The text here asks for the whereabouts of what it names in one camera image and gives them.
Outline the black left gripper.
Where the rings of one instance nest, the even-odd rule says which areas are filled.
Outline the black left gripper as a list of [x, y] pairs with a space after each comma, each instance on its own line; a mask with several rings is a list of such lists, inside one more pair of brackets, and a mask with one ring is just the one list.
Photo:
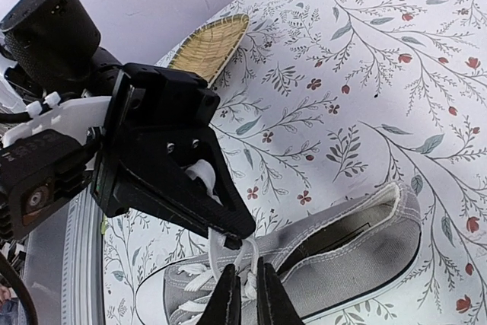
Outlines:
[[256, 223], [208, 126], [220, 99], [195, 73], [136, 63], [117, 76], [91, 193], [113, 218], [136, 209], [241, 247]]

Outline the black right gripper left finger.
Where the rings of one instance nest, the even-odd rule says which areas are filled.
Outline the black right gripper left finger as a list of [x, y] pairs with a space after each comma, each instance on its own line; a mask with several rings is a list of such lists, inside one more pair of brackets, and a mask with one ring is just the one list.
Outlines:
[[241, 325], [240, 277], [234, 264], [224, 268], [199, 325]]

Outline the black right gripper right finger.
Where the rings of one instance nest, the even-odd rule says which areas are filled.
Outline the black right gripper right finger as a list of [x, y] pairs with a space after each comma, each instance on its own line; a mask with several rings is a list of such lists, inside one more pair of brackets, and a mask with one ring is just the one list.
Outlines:
[[304, 325], [298, 316], [274, 267], [258, 259], [256, 284], [259, 325]]

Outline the grey sneaker with white laces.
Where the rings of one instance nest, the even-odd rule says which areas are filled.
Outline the grey sneaker with white laces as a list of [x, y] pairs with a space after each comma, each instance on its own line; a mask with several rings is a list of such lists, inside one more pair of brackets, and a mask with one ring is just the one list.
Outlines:
[[208, 253], [168, 264], [139, 285], [135, 309], [143, 324], [194, 324], [224, 268], [241, 280], [242, 321], [257, 322], [257, 262], [273, 265], [292, 305], [311, 322], [380, 295], [412, 271], [422, 245], [420, 205], [410, 186], [391, 182], [278, 231], [248, 238], [239, 250], [220, 234]]

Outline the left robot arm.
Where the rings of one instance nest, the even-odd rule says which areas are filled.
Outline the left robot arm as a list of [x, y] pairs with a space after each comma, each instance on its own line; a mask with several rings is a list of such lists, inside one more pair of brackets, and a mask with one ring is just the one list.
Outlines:
[[135, 209], [236, 250], [256, 224], [210, 122], [217, 94], [192, 72], [121, 64], [79, 0], [20, 0], [1, 32], [8, 80], [45, 92], [10, 115], [1, 149], [1, 237], [26, 237], [82, 190], [107, 217]]

